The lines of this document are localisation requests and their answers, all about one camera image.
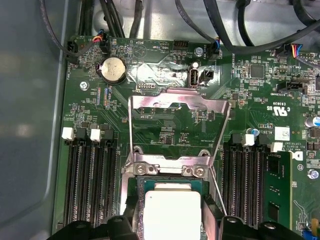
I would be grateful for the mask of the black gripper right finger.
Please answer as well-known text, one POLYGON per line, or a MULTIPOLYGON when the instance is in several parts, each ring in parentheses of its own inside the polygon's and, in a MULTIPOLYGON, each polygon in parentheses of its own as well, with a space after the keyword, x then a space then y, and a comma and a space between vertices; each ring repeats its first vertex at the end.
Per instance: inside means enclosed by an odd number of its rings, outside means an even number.
POLYGON ((283 225, 266 221, 257 229, 235 216, 224 216, 210 194, 203 196, 202 224, 208 240, 302 240, 283 225))

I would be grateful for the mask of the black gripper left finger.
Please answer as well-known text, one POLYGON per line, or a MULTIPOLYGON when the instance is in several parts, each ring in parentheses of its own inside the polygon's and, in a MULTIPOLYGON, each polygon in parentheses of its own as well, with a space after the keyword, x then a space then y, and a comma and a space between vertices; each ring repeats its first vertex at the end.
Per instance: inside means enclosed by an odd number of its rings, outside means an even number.
POLYGON ((88 221, 73 221, 49 238, 51 240, 138 240, 139 237, 132 227, 137 203, 137 196, 129 196, 123 215, 115 215, 98 227, 93 227, 88 221))

